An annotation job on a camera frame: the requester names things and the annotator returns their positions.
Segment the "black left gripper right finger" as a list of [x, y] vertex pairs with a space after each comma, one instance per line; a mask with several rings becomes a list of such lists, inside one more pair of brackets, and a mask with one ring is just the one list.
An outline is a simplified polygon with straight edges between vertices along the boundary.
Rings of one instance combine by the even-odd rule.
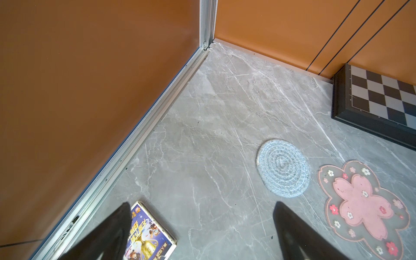
[[273, 220], [285, 260], [346, 260], [348, 258], [281, 201], [275, 205]]

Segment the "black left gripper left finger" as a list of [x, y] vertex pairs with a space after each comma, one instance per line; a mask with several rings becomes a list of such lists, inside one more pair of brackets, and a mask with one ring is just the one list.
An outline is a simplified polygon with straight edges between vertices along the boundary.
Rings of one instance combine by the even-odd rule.
[[131, 208], [124, 202], [61, 260], [122, 260], [132, 223]]

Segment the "pink flower coaster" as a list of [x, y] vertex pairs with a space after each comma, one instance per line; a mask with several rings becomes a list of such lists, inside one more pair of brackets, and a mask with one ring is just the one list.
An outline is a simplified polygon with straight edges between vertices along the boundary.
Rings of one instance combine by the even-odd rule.
[[350, 160], [343, 167], [325, 165], [318, 180], [327, 195], [325, 214], [332, 230], [350, 242], [364, 242], [381, 260], [400, 260], [399, 235], [410, 224], [404, 202], [380, 182], [366, 164]]

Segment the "light blue woven coaster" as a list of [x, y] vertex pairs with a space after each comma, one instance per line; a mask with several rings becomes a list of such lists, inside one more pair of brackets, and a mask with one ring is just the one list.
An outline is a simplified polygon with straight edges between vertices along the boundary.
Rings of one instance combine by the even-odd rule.
[[265, 187], [280, 197], [297, 197], [310, 183], [306, 157], [296, 146], [282, 139], [270, 139], [261, 145], [256, 167]]

